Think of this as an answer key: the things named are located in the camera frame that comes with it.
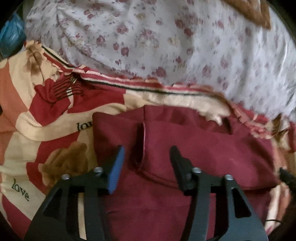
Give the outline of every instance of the white floral fabric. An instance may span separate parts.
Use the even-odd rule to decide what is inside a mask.
[[[108,75],[203,84],[247,109],[296,121],[296,47],[221,0],[36,0],[28,39]]]

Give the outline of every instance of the silver bolt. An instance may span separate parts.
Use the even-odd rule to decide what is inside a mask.
[[[226,174],[225,175],[225,179],[228,181],[232,181],[233,180],[233,176],[231,176],[230,174]]]
[[[201,173],[202,170],[200,168],[198,168],[198,167],[194,167],[194,168],[192,168],[192,172],[193,173]]]
[[[103,172],[103,168],[102,167],[95,167],[94,172],[95,173],[101,173],[101,172]]]
[[[70,179],[70,175],[69,174],[63,174],[62,179],[63,180],[68,180],[68,179]]]

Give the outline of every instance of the maroon garment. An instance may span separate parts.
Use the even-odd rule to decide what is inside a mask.
[[[177,189],[169,149],[208,174],[232,174],[261,220],[276,186],[270,140],[257,139],[234,116],[223,125],[197,111],[168,106],[144,106],[119,115],[93,114],[94,148],[98,164],[117,145],[126,149],[125,162],[113,195],[105,206],[115,240],[179,241],[190,197]],[[215,225],[215,195],[211,196],[208,238]]]

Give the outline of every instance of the maroon fabric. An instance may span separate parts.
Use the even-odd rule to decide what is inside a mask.
[[[190,198],[177,189],[169,149],[178,146],[194,166],[211,175],[232,174],[261,220],[267,215],[269,191],[276,186],[272,146],[256,139],[234,116],[218,126],[197,111],[144,106],[120,115],[93,115],[98,164],[126,149],[117,190],[105,205],[115,240],[180,240]],[[215,196],[210,205],[208,238],[215,225]]]

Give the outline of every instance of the blue bag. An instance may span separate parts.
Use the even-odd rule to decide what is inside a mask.
[[[14,13],[0,32],[0,53],[3,58],[16,54],[26,40],[25,24]]]

